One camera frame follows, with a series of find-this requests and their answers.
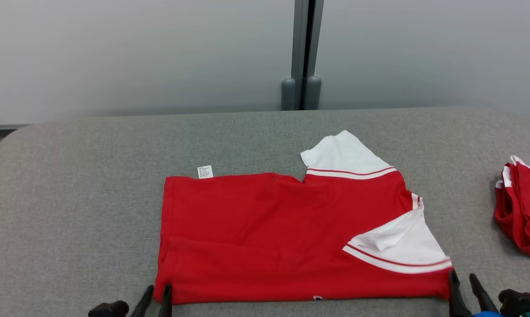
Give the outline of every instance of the crumpled red cloth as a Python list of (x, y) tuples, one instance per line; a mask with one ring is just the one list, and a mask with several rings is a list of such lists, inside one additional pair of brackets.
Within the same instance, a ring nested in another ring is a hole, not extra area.
[(511, 156), (496, 184), (494, 219), (502, 231), (530, 255), (530, 166)]

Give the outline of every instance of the white tag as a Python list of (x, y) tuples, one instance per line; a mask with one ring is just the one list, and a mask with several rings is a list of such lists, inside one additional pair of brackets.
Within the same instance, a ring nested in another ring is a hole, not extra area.
[(212, 165), (201, 166), (198, 168), (198, 178), (212, 178)]

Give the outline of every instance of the red stripe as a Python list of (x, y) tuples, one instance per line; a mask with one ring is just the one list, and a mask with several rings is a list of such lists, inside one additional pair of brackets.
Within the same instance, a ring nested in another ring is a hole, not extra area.
[(380, 173), (381, 171), (385, 171), (385, 170), (389, 170), (389, 169), (393, 169), (393, 168), (394, 168), (394, 166), (390, 166), (388, 168), (385, 168), (385, 169), (382, 169), (382, 170), (378, 170), (378, 171), (372, 171), (371, 173), (366, 173), (366, 174), (353, 173), (352, 171), (343, 171), (343, 170), (320, 170), (320, 169), (308, 169), (308, 170), (329, 171), (329, 172), (332, 172), (332, 173), (347, 173), (347, 174), (353, 174), (353, 175), (371, 175), (371, 174)]
[(438, 265), (438, 264), (441, 264), (441, 263), (445, 263), (445, 262), (450, 261), (450, 259), (445, 259), (445, 260), (443, 260), (443, 261), (439, 261), (439, 262), (432, 263), (432, 264), (404, 264), (404, 263), (399, 263), (399, 262), (389, 261), (389, 260), (387, 260), (387, 259), (382, 259), (382, 258), (379, 258), (379, 257), (375, 257), (375, 256), (372, 255), (372, 254), (369, 254), (369, 253), (366, 253), (366, 252), (364, 252), (364, 251), (361, 251), (361, 250), (357, 249), (356, 247), (352, 246), (352, 245), (349, 244), (349, 243), (347, 243), (347, 246), (348, 246), (348, 247), (352, 247), (353, 250), (355, 250), (355, 251), (359, 251), (359, 252), (361, 252), (362, 254), (367, 255), (367, 256), (369, 256), (369, 257), (375, 258), (375, 259), (380, 260), (380, 261), (384, 261), (384, 262), (388, 262), (388, 263), (396, 264), (396, 265), (403, 265), (403, 266), (432, 266), (432, 265)]

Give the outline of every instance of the red fabric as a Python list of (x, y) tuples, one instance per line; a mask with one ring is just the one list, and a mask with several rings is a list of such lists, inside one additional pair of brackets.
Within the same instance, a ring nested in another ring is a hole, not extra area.
[(494, 219), (502, 231), (530, 255), (530, 168), (524, 164), (506, 164), (510, 169), (502, 188), (496, 188)]
[(159, 271), (173, 304), (365, 297), (448, 298), (448, 271), (405, 274), (342, 251), (352, 237), (412, 209), (398, 171), (356, 180), (263, 173), (168, 177)]

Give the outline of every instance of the gray fabric surface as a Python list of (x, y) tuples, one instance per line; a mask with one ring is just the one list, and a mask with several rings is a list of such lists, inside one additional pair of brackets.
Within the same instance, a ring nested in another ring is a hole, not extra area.
[[(347, 129), (402, 172), (460, 275), (492, 297), (530, 292), (530, 257), (492, 219), (494, 183), (515, 154), (530, 164), (530, 124), (466, 108), (88, 118), (23, 128), (0, 143), (0, 317), (85, 316), (132, 306), (157, 272), (163, 183), (274, 171), (303, 178), (299, 153)], [(152, 304), (150, 316), (159, 305)], [(211, 303), (176, 317), (446, 316), (438, 299)]]

